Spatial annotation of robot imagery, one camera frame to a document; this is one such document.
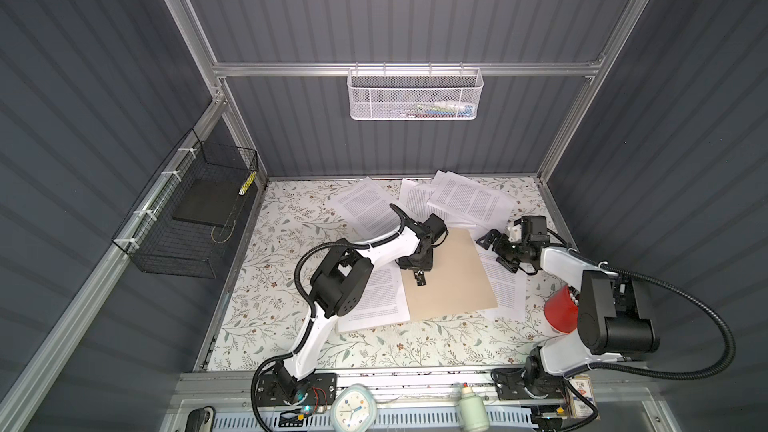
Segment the floral tablecloth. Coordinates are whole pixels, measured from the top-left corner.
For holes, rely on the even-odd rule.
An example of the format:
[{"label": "floral tablecloth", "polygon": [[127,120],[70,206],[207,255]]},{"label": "floral tablecloth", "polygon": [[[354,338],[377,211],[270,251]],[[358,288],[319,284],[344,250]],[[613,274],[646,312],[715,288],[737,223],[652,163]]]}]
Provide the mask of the floral tablecloth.
[{"label": "floral tablecloth", "polygon": [[[554,229],[533,178],[477,178],[516,202],[513,217],[541,215]],[[400,180],[377,180],[397,197]],[[208,370],[254,370],[265,358],[286,352],[306,315],[306,303],[293,286],[293,269],[313,245],[360,236],[328,206],[350,180],[272,182],[237,278]],[[302,283],[322,254],[309,260]],[[542,273],[527,278],[525,320],[489,321],[476,312],[381,328],[331,333],[321,368],[425,367],[521,363],[534,344],[558,335],[542,306],[562,282]]]}]

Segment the black wire basket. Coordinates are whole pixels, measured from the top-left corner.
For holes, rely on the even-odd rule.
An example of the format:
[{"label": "black wire basket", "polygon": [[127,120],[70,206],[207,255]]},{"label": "black wire basket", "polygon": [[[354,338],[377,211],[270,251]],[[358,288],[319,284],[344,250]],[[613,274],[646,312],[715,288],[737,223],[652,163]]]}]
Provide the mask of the black wire basket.
[{"label": "black wire basket", "polygon": [[[112,241],[142,272],[199,278],[226,275],[258,193],[257,172],[255,150],[198,141],[175,171],[163,172],[167,176],[164,184],[148,206],[137,211],[141,198],[137,200]],[[212,226],[174,216],[187,193],[201,181],[232,191],[215,198],[232,202],[223,224]],[[120,235],[136,214],[140,217],[133,233]]]}]

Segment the wire basket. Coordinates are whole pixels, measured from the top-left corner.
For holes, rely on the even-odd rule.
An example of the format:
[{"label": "wire basket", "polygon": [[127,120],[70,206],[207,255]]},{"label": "wire basket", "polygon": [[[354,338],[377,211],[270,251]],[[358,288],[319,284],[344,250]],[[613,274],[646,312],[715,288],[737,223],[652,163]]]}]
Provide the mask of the wire basket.
[{"label": "wire basket", "polygon": [[350,115],[354,120],[472,120],[483,80],[480,69],[456,72],[350,69]]},{"label": "wire basket", "polygon": [[[227,274],[243,235],[258,186],[250,182],[257,172],[256,151],[214,142],[197,142],[187,151],[176,170],[165,175],[156,198],[142,210],[136,206],[124,220],[139,214],[139,222],[129,235],[112,237],[142,272],[216,278]],[[229,182],[245,193],[236,197],[224,226],[210,226],[174,218],[197,180]]]}]

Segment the gray wall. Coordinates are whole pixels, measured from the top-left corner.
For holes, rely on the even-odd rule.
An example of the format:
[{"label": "gray wall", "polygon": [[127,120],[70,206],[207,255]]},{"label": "gray wall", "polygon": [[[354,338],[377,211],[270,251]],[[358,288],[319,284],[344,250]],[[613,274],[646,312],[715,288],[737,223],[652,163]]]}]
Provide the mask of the gray wall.
[{"label": "gray wall", "polygon": [[[686,430],[763,427],[768,380],[768,0],[652,0],[550,187],[587,255],[677,284],[734,330],[734,364],[661,383]],[[651,364],[719,357],[708,319],[658,293]]]},{"label": "gray wall", "polygon": [[[162,0],[0,0],[0,36],[3,396],[210,96]],[[29,429],[150,429],[219,288],[129,269]]]},{"label": "gray wall", "polygon": [[[594,60],[627,2],[191,1],[220,62]],[[273,177],[535,172],[583,83],[486,78],[474,121],[360,123],[341,79],[229,82]]]}]

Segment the alarm clock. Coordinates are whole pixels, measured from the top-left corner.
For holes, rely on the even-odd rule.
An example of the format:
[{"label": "alarm clock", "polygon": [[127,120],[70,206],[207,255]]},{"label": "alarm clock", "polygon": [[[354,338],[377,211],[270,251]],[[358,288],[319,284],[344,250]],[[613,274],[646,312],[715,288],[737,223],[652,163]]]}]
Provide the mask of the alarm clock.
[{"label": "alarm clock", "polygon": [[336,396],[331,423],[336,432],[363,432],[376,419],[376,401],[361,385],[353,385]]}]

